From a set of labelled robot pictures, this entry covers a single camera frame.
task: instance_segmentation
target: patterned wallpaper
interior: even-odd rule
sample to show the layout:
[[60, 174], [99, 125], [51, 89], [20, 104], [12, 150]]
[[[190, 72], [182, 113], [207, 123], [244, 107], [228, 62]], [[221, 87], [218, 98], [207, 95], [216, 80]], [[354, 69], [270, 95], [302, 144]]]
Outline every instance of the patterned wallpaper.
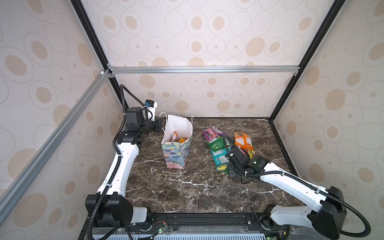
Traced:
[[66, 0], [0, 3], [0, 196], [100, 73]]
[[77, 240], [84, 205], [107, 176], [122, 108], [102, 85], [0, 228], [0, 240]]
[[[292, 73], [117, 74], [141, 101], [182, 117], [269, 117]], [[129, 106], [140, 106], [127, 95]]]
[[[275, 121], [299, 175], [368, 219], [364, 239], [384, 234], [383, 63], [384, 1], [349, 1]], [[363, 228], [347, 215], [345, 231]]]
[[113, 66], [298, 64], [333, 1], [83, 0]]

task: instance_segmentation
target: marble tabletop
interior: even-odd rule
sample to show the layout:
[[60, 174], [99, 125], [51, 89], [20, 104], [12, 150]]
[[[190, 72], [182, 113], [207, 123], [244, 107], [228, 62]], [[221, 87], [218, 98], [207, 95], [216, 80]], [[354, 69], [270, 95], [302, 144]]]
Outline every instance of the marble tabletop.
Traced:
[[248, 184], [215, 169], [201, 131], [217, 126], [233, 138], [243, 132], [252, 138], [257, 153], [289, 172], [275, 136], [265, 119], [195, 119], [191, 149], [185, 169], [168, 169], [161, 149], [162, 133], [150, 133], [133, 163], [126, 199], [154, 213], [222, 213], [264, 211], [268, 204], [301, 206], [301, 201], [279, 188], [253, 179]]

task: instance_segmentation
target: orange package inside bag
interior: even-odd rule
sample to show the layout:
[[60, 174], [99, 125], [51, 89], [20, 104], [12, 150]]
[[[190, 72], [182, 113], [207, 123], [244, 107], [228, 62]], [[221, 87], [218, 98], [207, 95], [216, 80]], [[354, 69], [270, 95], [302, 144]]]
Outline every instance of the orange package inside bag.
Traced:
[[253, 150], [252, 140], [248, 134], [242, 132], [234, 132], [235, 135], [235, 145], [245, 149], [245, 150]]

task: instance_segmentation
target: gift bag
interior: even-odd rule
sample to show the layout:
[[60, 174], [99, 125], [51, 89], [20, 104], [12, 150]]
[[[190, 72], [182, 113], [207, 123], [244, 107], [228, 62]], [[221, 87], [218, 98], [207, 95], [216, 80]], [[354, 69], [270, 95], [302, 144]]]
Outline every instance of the gift bag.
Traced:
[[[184, 169], [192, 142], [193, 127], [187, 118], [168, 115], [164, 138], [161, 141], [164, 158], [168, 168]], [[186, 139], [185, 142], [171, 142], [173, 133], [177, 132], [177, 140]]]

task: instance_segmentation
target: pile of snack packages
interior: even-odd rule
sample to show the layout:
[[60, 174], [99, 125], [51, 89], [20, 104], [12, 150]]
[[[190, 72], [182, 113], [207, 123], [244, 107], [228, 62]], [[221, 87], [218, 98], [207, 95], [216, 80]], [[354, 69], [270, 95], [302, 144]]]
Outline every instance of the pile of snack packages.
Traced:
[[183, 143], [183, 142], [185, 142], [185, 141], [186, 141], [186, 139], [184, 139], [184, 138], [180, 138], [179, 140], [177, 140], [177, 132], [174, 132], [174, 133], [173, 133], [171, 142], [180, 142], [180, 143]]
[[[252, 159], [253, 155], [255, 155], [255, 151], [252, 147], [252, 140], [249, 135], [241, 132], [234, 132], [233, 134], [235, 135], [235, 145], [243, 150], [244, 155], [246, 155], [245, 152], [247, 152]], [[228, 172], [227, 163], [229, 163], [229, 160], [225, 157], [228, 152], [225, 149], [223, 140], [225, 132], [220, 131], [215, 126], [210, 126], [203, 130], [202, 135], [210, 148], [212, 157], [216, 163], [216, 169], [218, 171]], [[231, 150], [227, 140], [225, 144], [228, 146], [228, 149]]]

